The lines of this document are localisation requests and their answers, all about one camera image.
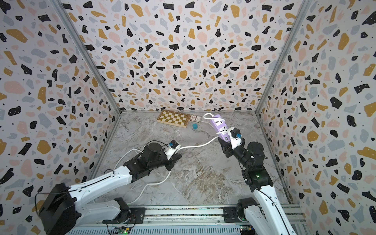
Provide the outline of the purple power strip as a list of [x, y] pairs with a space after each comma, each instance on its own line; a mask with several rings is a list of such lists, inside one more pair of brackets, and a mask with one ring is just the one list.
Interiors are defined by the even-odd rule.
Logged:
[[221, 138], [227, 143], [231, 141], [230, 136], [228, 134], [228, 126], [223, 117], [221, 117], [220, 115], [211, 115], [210, 123], [212, 127], [215, 129], [215, 132], [219, 136], [219, 138]]

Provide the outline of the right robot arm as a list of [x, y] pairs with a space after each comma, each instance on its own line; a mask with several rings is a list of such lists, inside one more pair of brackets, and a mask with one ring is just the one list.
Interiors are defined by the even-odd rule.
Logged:
[[217, 139], [226, 157], [234, 156], [238, 160], [245, 184], [253, 193], [253, 197], [238, 200], [238, 218], [249, 222], [258, 235], [295, 235], [272, 179], [263, 166], [263, 145], [250, 142], [244, 147], [243, 138], [236, 138], [232, 142], [226, 142], [220, 137]]

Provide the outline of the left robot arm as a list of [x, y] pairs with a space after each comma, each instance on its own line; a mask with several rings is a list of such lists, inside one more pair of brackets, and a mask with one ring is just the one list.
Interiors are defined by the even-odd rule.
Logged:
[[122, 198], [108, 203], [90, 202], [116, 188], [132, 184], [159, 168], [171, 171], [181, 159], [181, 145], [149, 142], [139, 154], [118, 168], [90, 181], [67, 186], [55, 185], [37, 211], [48, 235], [65, 235], [76, 225], [105, 220], [122, 223], [130, 218], [130, 208]]

